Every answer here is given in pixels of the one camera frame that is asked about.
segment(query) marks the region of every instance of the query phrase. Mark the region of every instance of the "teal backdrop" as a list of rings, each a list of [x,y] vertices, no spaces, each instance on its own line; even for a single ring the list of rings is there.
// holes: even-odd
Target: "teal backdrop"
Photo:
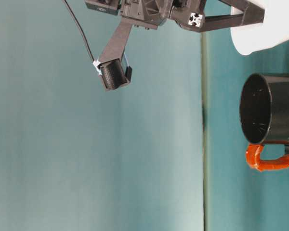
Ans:
[[[227,14],[230,8],[208,1],[206,12]],[[206,230],[289,231],[289,169],[250,169],[239,121],[244,82],[252,73],[289,73],[289,42],[242,56],[225,29],[206,33],[203,45]],[[283,152],[282,145],[268,145],[263,159]]]
[[[70,0],[94,55],[119,17]],[[60,0],[0,0],[0,231],[201,231],[200,35],[133,28],[105,92]]]

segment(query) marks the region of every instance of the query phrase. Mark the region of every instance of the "mug rim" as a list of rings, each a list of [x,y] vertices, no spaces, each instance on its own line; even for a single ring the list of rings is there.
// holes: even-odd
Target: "mug rim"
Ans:
[[[243,123],[242,123],[242,117],[241,117],[241,106],[242,106],[242,96],[243,96],[243,90],[244,90],[244,87],[246,85],[246,83],[250,80],[250,78],[252,77],[260,77],[264,83],[265,83],[265,86],[267,87],[268,89],[268,94],[269,94],[269,97],[270,97],[270,118],[269,118],[269,124],[268,124],[268,127],[266,129],[266,132],[264,134],[264,136],[262,137],[262,139],[258,142],[253,142],[251,141],[247,135],[245,134],[244,132],[244,129],[243,129]],[[271,128],[271,124],[272,124],[272,102],[273,102],[273,99],[272,99],[272,93],[271,93],[271,89],[269,87],[269,84],[268,82],[266,81],[265,77],[263,76],[263,74],[260,74],[260,73],[254,73],[254,74],[251,74],[247,80],[244,82],[244,85],[243,85],[243,89],[241,91],[241,96],[240,96],[240,106],[239,106],[239,117],[240,117],[240,124],[241,124],[241,128],[242,128],[242,131],[243,131],[243,134],[244,134],[244,137],[246,138],[246,140],[249,142],[249,143],[252,143],[252,144],[262,144],[264,143],[265,139],[267,138],[268,136],[268,133],[270,131],[270,128]]]

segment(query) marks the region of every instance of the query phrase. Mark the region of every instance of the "orange mug handle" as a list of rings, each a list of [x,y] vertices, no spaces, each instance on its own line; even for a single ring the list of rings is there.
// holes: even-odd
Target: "orange mug handle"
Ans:
[[[260,154],[264,148],[261,144],[249,144],[246,150],[246,161],[251,168],[260,172],[289,168],[289,145],[285,145],[284,156],[276,160],[262,160]]]

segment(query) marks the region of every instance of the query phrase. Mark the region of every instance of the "black cable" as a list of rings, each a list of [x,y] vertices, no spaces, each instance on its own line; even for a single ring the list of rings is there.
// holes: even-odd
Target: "black cable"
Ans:
[[[91,59],[91,61],[92,61],[92,63],[93,63],[93,62],[94,62],[94,57],[93,57],[92,52],[91,52],[91,50],[90,50],[90,46],[89,46],[89,44],[88,44],[87,38],[86,38],[86,36],[85,36],[85,33],[83,32],[83,30],[82,30],[82,28],[81,28],[81,25],[79,24],[76,16],[74,15],[74,13],[73,13],[71,7],[69,6],[69,4],[67,3],[67,1],[66,1],[66,0],[62,0],[62,2],[65,4],[66,8],[68,9],[68,12],[70,13],[70,15],[72,16],[74,22],[76,23],[76,26],[78,27],[78,30],[80,31],[81,36],[82,36],[82,39],[83,39],[83,41],[84,41],[84,43],[85,43],[85,46],[86,46],[88,55],[90,56],[90,59]]]

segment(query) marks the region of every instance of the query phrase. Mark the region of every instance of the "black bracket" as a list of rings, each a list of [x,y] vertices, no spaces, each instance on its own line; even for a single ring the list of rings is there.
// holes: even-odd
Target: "black bracket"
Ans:
[[[182,28],[196,32],[205,32],[235,26],[245,26],[262,23],[264,20],[264,9],[248,0],[219,0],[229,6],[242,11],[237,15],[208,16],[204,14],[207,0],[200,0],[198,6],[189,7],[188,11],[174,8],[170,19],[175,20]]]

